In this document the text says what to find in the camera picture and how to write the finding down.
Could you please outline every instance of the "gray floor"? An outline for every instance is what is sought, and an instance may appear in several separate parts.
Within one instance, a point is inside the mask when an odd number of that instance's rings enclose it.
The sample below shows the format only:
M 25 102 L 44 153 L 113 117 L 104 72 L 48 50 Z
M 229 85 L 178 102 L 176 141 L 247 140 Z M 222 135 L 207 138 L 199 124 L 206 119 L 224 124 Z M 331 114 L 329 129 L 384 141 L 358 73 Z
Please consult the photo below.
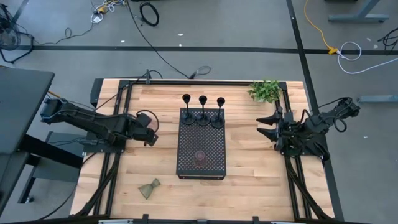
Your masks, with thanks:
M 15 13 L 21 1 L 5 1 Z M 343 3 L 310 0 L 308 16 L 320 26 L 330 45 L 340 47 L 355 41 L 372 50 L 377 39 L 396 28 L 398 3 L 380 2 L 374 13 L 390 14 L 383 24 L 332 24 L 327 15 L 354 12 L 363 1 Z M 205 47 L 281 47 L 296 48 L 286 2 L 278 0 L 164 0 L 154 1 L 160 12 L 158 27 L 142 26 L 142 31 L 155 46 Z M 317 30 L 305 20 L 305 0 L 294 0 L 298 25 L 306 49 L 324 49 Z M 134 13 L 138 4 L 133 3 Z M 18 23 L 34 34 L 38 41 L 55 41 L 63 37 L 66 27 L 74 34 L 90 27 L 90 1 L 30 0 Z M 128 11 L 117 7 L 103 22 L 83 37 L 65 40 L 59 45 L 146 46 Z M 8 52 L 13 57 L 22 52 Z M 210 65 L 209 79 L 279 79 L 303 80 L 297 54 L 242 52 L 161 52 L 171 64 L 191 74 L 202 65 Z M 343 63 L 345 69 L 357 71 L 394 57 L 363 56 L 354 63 Z M 398 62 L 360 74 L 347 75 L 337 65 L 335 55 L 307 55 L 318 104 L 341 96 L 397 93 Z M 166 78 L 181 78 L 153 52 L 96 52 L 37 50 L 18 61 L 16 68 L 47 70 L 55 73 L 51 90 L 59 95 L 88 103 L 91 85 L 96 77 L 141 75 L 147 68 L 162 72 Z M 398 132 L 397 105 L 362 105 L 357 118 L 347 119 L 344 134 L 332 129 L 328 135 L 336 183 L 345 219 L 354 222 L 394 223 L 398 193 L 398 149 L 394 133 Z M 36 118 L 29 133 L 43 139 L 48 131 L 81 134 L 67 124 L 42 124 Z M 9 203 L 16 202 L 21 191 L 24 171 Z M 28 205 L 10 204 L 0 222 L 33 220 L 57 207 L 71 192 L 73 184 L 40 181 L 32 194 L 37 201 Z M 53 217 L 65 217 L 72 201 Z

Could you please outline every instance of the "wooden table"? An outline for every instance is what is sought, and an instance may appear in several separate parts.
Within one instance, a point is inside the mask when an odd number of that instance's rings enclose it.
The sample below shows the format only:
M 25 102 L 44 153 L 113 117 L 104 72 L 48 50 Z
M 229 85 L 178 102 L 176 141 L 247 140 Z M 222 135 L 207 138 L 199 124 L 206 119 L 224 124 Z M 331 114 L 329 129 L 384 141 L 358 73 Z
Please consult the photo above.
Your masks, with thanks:
M 294 118 L 299 120 L 302 110 L 308 108 L 303 83 L 286 83 Z M 116 94 L 118 84 L 118 79 L 104 80 L 99 105 Z M 253 216 L 260 220 L 293 220 L 284 157 L 256 131 L 257 127 L 271 128 L 256 122 L 256 118 L 272 115 L 275 104 L 253 102 L 246 93 L 248 89 L 232 85 L 133 85 L 129 113 L 153 111 L 160 121 L 159 139 L 154 147 L 127 142 L 119 165 L 111 218 L 141 218 L 149 214 L 150 219 L 173 220 L 252 220 Z M 207 108 L 217 108 L 216 99 L 220 96 L 226 99 L 224 180 L 180 180 L 175 175 L 179 111 L 185 106 L 185 93 L 192 96 L 191 107 L 200 107 L 200 95 L 207 96 Z M 112 114 L 113 107 L 114 100 L 98 112 Z M 97 188 L 102 163 L 103 154 L 97 154 L 81 169 L 71 214 L 79 211 Z M 333 216 L 321 160 L 302 156 L 302 164 L 308 191 L 325 213 Z M 161 185 L 145 200 L 138 187 L 155 178 Z M 297 188 L 296 193 L 304 217 Z M 106 196 L 104 193 L 102 212 Z

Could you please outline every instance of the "potted plant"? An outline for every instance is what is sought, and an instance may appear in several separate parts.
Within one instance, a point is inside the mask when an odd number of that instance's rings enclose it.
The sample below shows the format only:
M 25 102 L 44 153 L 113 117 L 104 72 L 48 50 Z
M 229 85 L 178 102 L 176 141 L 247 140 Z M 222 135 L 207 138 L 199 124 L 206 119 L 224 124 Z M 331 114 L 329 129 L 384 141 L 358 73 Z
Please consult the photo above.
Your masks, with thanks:
M 248 93 L 254 101 L 273 103 L 279 99 L 278 84 L 277 80 L 254 82 L 250 84 L 252 90 L 249 90 Z

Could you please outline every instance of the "black desk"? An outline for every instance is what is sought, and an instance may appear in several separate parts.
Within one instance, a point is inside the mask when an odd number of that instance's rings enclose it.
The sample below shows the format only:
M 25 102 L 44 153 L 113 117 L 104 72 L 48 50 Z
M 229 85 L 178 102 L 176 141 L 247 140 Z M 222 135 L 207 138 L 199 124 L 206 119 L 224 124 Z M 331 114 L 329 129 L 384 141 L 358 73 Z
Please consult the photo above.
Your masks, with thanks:
M 80 156 L 26 134 L 53 78 L 51 72 L 0 68 L 0 214 L 25 164 L 37 166 L 46 157 L 80 168 Z

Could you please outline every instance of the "black pegboard box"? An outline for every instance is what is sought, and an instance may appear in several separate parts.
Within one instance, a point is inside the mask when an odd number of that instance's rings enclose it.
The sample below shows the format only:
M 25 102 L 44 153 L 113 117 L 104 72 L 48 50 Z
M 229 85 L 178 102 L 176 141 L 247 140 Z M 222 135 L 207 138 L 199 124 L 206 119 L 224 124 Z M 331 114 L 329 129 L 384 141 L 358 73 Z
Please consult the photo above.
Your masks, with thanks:
M 182 116 L 186 108 L 180 109 L 180 129 L 178 132 L 177 175 L 180 179 L 223 180 L 226 176 L 225 126 L 213 128 L 211 124 L 200 126 L 196 122 L 186 125 Z M 196 116 L 201 108 L 189 108 Z M 205 109 L 211 118 L 218 109 Z M 220 117 L 224 118 L 224 109 Z

